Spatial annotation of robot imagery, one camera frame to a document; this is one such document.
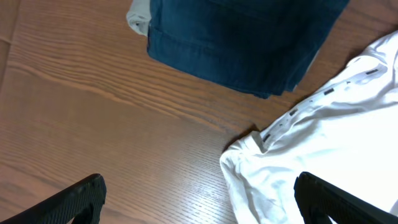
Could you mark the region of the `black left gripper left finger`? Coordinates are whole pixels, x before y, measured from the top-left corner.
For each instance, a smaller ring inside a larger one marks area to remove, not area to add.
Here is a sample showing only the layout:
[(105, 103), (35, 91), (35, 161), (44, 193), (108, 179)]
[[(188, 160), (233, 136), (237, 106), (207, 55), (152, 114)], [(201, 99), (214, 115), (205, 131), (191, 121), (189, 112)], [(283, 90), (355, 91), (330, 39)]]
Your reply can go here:
[(106, 184), (91, 174), (1, 224), (98, 224), (106, 200)]

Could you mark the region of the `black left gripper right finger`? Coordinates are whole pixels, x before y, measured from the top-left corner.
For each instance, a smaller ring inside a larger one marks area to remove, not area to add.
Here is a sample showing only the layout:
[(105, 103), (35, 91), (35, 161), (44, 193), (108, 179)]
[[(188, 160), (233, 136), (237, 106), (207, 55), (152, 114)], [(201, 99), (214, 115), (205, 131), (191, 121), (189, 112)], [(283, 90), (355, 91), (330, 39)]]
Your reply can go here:
[(309, 173), (295, 180), (294, 197), (305, 224), (397, 224), (397, 217)]

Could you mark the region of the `white t-shirt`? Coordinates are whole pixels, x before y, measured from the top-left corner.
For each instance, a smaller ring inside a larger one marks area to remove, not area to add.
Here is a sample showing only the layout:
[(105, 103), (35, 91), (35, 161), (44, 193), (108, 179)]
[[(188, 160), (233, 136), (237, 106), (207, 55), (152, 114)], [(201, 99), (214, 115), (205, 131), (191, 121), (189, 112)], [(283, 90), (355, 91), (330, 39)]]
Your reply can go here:
[(397, 34), (380, 38), (313, 95), (221, 155), (239, 223), (302, 223), (302, 172), (397, 214)]

